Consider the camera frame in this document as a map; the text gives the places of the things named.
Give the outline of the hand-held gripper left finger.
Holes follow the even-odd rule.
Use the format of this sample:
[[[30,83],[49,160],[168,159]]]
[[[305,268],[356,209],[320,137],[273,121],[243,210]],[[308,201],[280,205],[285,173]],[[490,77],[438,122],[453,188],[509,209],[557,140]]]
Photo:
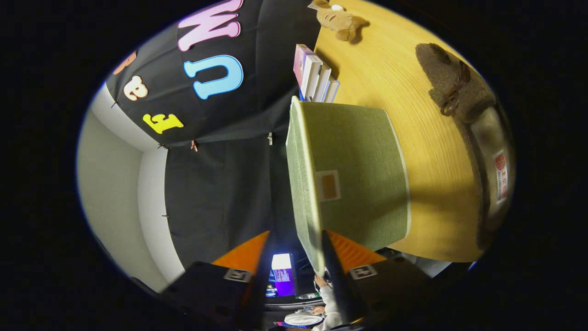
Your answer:
[[[260,331],[270,268],[271,231],[264,231],[212,263],[193,263],[160,297],[198,331]]]

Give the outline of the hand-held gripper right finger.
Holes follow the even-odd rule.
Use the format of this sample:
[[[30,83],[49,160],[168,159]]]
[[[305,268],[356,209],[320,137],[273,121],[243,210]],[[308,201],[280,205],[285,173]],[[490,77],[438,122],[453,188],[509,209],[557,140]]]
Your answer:
[[[404,257],[385,258],[330,230],[322,247],[345,324],[403,320],[432,296],[432,279]]]

